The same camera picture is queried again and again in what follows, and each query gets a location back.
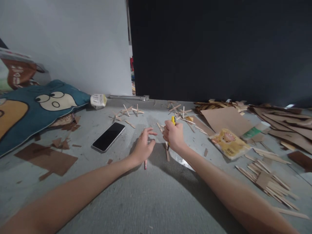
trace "forearm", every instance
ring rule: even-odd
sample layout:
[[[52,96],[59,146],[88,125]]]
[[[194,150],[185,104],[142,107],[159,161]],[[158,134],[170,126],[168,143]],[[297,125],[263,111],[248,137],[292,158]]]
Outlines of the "forearm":
[[[30,233],[55,233],[114,180],[137,165],[129,156],[60,185],[21,209],[1,231],[21,233],[22,230],[25,233],[26,230],[30,230]]]
[[[208,184],[220,201],[250,233],[297,233],[273,207],[240,181],[184,145],[177,153]]]

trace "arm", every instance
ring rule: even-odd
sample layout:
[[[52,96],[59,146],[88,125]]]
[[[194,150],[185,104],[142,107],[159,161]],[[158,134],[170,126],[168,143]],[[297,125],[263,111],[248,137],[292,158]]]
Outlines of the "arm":
[[[128,157],[56,187],[22,208],[0,228],[0,233],[56,233],[119,176],[150,156],[155,140],[148,144],[148,135],[157,135],[152,129],[143,130]]]
[[[224,206],[249,233],[298,233],[256,192],[209,163],[183,140],[182,124],[167,120],[163,138],[208,184]]]

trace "cartoon eyes on pillow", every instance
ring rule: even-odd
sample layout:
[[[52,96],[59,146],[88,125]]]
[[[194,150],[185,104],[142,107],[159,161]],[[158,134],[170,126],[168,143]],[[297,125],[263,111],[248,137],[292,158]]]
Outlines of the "cartoon eyes on pillow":
[[[50,93],[49,95],[46,95],[46,94],[39,95],[38,97],[35,98],[35,101],[42,103],[42,102],[48,101],[50,99],[50,97],[61,98],[63,96],[64,96],[64,93],[57,91],[57,92]]]
[[[50,96],[50,97],[54,97],[54,98],[61,98],[61,97],[64,96],[64,93],[58,92],[58,91],[57,91],[57,92],[51,93],[49,96]]]

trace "white wall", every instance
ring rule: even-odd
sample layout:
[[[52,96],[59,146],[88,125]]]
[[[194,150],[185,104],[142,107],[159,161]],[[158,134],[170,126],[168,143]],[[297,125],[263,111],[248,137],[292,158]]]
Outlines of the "white wall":
[[[0,0],[0,37],[52,79],[132,95],[125,0]]]

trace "right hand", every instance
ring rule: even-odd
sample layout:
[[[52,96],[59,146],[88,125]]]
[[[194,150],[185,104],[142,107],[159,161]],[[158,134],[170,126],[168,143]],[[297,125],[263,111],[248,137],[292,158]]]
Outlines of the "right hand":
[[[177,152],[186,145],[183,139],[183,124],[176,123],[176,125],[174,125],[170,120],[166,120],[165,124],[166,126],[162,132],[162,137],[165,141],[170,142],[170,148]]]

